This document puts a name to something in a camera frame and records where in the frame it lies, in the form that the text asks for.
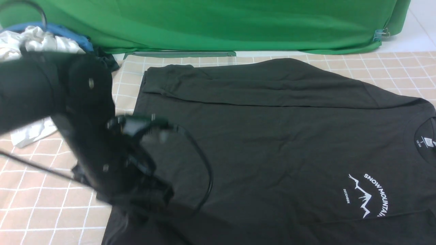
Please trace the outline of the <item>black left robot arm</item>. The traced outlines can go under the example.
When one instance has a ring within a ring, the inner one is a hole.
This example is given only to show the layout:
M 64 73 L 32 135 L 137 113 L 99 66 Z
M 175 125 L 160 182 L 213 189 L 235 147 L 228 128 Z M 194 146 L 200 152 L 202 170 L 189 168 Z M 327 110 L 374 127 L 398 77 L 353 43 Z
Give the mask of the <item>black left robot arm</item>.
M 50 117 L 78 160 L 73 177 L 2 155 L 95 190 L 98 197 L 140 218 L 162 212 L 173 188 L 154 175 L 156 165 L 140 142 L 152 117 L 115 114 L 112 76 L 87 54 L 28 52 L 1 63 L 1 134 Z

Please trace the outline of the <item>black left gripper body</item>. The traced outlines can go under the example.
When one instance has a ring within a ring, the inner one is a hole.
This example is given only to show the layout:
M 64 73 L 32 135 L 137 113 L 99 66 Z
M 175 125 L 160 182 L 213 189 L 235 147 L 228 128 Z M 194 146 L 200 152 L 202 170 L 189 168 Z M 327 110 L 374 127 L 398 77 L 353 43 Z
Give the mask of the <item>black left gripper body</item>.
M 132 216 L 147 217 L 168 206 L 170 183 L 155 175 L 156 163 L 141 146 L 152 131 L 168 130 L 168 120 L 151 116 L 113 116 L 95 122 L 72 117 L 72 180 L 97 192 L 101 201 Z

